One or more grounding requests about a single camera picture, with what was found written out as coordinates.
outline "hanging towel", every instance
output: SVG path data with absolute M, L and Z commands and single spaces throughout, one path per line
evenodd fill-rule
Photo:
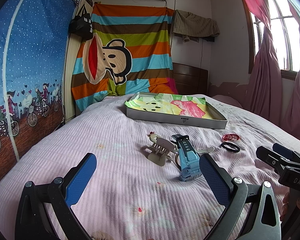
M 189 36 L 214 41 L 220 34 L 216 21 L 181 10 L 175 11 L 172 32 L 181 34 L 184 42 L 190 40 Z

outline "blue gripper pad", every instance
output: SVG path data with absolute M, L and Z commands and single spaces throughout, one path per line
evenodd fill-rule
M 231 200 L 230 189 L 211 162 L 202 154 L 199 160 L 200 170 L 220 205 L 228 206 Z
M 77 204 L 96 168 L 96 156 L 90 154 L 66 188 L 65 201 L 68 207 Z
M 277 154 L 280 154 L 281 156 L 285 157 L 288 160 L 292 160 L 293 158 L 293 151 L 280 145 L 279 143 L 274 143 L 272 146 L 272 150 Z

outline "striped blanket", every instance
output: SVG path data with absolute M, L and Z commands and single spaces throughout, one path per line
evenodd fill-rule
M 169 33 L 173 10 L 95 4 L 93 38 L 83 41 L 71 90 L 81 111 L 105 96 L 177 94 Z

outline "red hair clip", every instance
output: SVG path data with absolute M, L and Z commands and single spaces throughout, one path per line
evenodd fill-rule
M 237 135 L 237 134 L 225 134 L 225 135 L 222 137 L 222 139 L 223 139 L 224 141 L 228 141 L 228 140 L 232 140 L 232 139 L 237 139 L 237 140 L 239 140 L 240 137 L 239 137 L 239 135 Z

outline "bed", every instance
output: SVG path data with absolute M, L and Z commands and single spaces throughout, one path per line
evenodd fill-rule
M 211 154 L 231 176 L 247 183 L 271 182 L 279 209 L 287 188 L 278 175 L 258 160 L 259 146 L 278 142 L 300 153 L 300 141 L 265 119 L 212 98 L 207 101 L 229 121 L 225 130 L 212 130 L 129 119 L 126 100 L 132 95 L 106 97 L 90 105 L 71 120 L 34 145 L 0 182 L 0 231 L 14 239 L 14 224 L 24 184 L 50 183 L 76 166 L 87 152 L 94 153 L 97 169 L 79 202 L 72 206 L 77 218 L 94 239 L 193 239 L 202 240 L 224 207 L 214 198 L 201 176 L 181 182 L 173 163 L 159 167 L 145 157 L 148 134 L 164 138 L 188 134 L 196 149 L 214 146 Z M 240 135 L 241 151 L 231 153 L 218 147 L 227 133 Z M 232 238 L 239 233 L 248 206 L 242 212 Z M 61 240 L 66 237 L 52 215 Z

